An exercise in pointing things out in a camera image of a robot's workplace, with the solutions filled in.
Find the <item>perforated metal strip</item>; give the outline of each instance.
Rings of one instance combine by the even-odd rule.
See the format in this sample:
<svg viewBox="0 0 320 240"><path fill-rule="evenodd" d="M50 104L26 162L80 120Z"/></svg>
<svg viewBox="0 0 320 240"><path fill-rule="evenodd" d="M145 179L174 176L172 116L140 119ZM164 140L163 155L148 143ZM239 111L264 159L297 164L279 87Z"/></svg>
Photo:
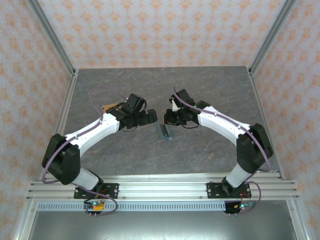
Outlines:
<svg viewBox="0 0 320 240"><path fill-rule="evenodd" d="M118 203L117 211L121 212L178 212L178 211L225 211L224 201L172 201L172 202L145 202L124 201ZM104 210L115 207L112 202L104 203ZM85 209L82 202L70 201L40 201L37 211L41 212L79 212Z"/></svg>

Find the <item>black mounting plate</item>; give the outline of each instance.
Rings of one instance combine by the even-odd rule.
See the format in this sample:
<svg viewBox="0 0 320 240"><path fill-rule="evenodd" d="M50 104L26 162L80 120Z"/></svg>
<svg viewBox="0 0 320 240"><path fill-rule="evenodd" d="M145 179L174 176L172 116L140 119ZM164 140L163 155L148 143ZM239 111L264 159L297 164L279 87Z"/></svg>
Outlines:
<svg viewBox="0 0 320 240"><path fill-rule="evenodd" d="M240 199L241 198L240 192L247 194L251 198L249 183L241 184L236 191L233 191L230 193L230 196L228 196L227 193L222 190L221 182L211 181L206 184L206 193L207 193L208 199ZM246 195L243 195L242 197L244 199L248 199Z"/></svg>
<svg viewBox="0 0 320 240"><path fill-rule="evenodd" d="M110 196L113 199L118 198L119 193L119 184L118 183L103 183L102 189L106 189L106 191L103 193L107 196ZM84 191L83 189L76 187L74 190L74 199L90 199L93 195L91 193L88 193ZM102 199L102 196L95 197L95 199Z"/></svg>

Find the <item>patterned wallpaper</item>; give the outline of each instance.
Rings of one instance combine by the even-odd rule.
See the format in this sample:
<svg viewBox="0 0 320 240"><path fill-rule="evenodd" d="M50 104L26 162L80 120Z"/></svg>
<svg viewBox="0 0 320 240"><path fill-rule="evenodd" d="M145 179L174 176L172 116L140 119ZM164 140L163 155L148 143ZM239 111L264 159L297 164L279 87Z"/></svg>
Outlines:
<svg viewBox="0 0 320 240"><path fill-rule="evenodd" d="M75 68L250 66L285 0L40 0Z"/></svg>
<svg viewBox="0 0 320 240"><path fill-rule="evenodd" d="M320 4L298 0L255 82L270 134L320 236Z"/></svg>
<svg viewBox="0 0 320 240"><path fill-rule="evenodd" d="M0 12L0 239L11 240L70 76L26 0Z"/></svg>

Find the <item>orange floral wallpaper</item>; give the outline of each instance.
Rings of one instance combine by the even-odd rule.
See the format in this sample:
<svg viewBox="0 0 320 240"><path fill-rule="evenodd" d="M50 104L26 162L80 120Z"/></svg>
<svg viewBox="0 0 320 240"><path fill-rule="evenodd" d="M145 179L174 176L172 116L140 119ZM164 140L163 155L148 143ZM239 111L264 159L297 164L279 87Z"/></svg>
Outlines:
<svg viewBox="0 0 320 240"><path fill-rule="evenodd" d="M13 239L70 75L26 0L0 1L0 239Z"/></svg>
<svg viewBox="0 0 320 240"><path fill-rule="evenodd" d="M254 76L270 134L320 236L320 4L298 0Z"/></svg>
<svg viewBox="0 0 320 240"><path fill-rule="evenodd" d="M40 0L75 68L250 66L285 0Z"/></svg>

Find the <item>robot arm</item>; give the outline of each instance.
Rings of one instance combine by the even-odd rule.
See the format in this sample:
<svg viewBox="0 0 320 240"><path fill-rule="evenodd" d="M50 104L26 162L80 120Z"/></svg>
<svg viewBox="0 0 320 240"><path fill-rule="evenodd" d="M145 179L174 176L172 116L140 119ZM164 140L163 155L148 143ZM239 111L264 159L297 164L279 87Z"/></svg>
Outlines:
<svg viewBox="0 0 320 240"><path fill-rule="evenodd" d="M93 172L81 168L81 156L94 144L124 127L131 129L155 123L157 121L155 110L150 109L147 112L144 109L141 110L143 105L146 108L146 100L132 93L125 103L119 103L109 108L103 114L102 119L97 119L84 128L66 136L61 136L60 134L54 135L48 144L42 161L42 167L46 167L51 156L63 143L76 137L57 154L49 166L48 172L64 185L75 184L87 190L100 193L102 191L103 180ZM80 133L92 128L98 122L100 122L100 125L96 128L77 137Z"/></svg>
<svg viewBox="0 0 320 240"><path fill-rule="evenodd" d="M253 134L269 159L274 152L271 148L265 129L258 123L250 126L249 124L236 121L220 113L207 102L199 101L195 103L185 89L177 92L177 95L189 105L215 114L209 114L190 108L172 95L169 99L172 103L172 109L166 110L166 114L164 115L165 124L178 126L186 125L187 122L192 121L198 125L202 125L216 131L229 139L236 146L237 164L222 180L222 190L230 197L232 192L237 191L239 186L241 186L245 180L251 176L251 174L254 174L265 162L257 145L252 141L243 128ZM237 126L227 119L236 122Z"/></svg>

